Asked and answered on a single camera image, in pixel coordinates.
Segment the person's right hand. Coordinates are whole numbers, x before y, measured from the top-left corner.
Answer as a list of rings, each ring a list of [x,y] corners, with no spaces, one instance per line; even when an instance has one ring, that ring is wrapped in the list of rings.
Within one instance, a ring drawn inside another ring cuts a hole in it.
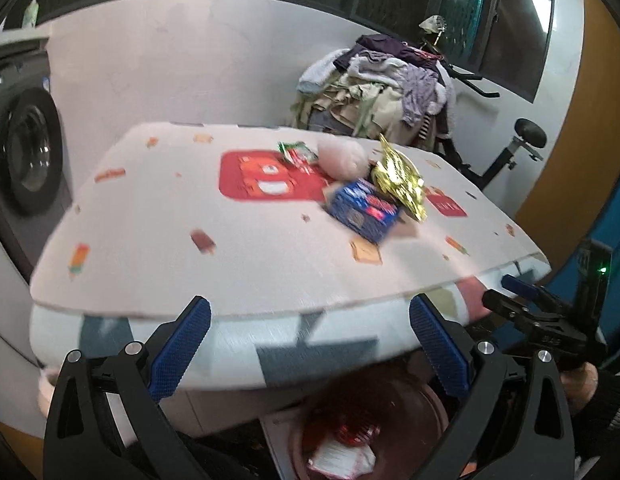
[[[598,388],[598,369],[591,363],[584,363],[576,370],[560,374],[560,381],[570,411],[578,412],[594,397]]]

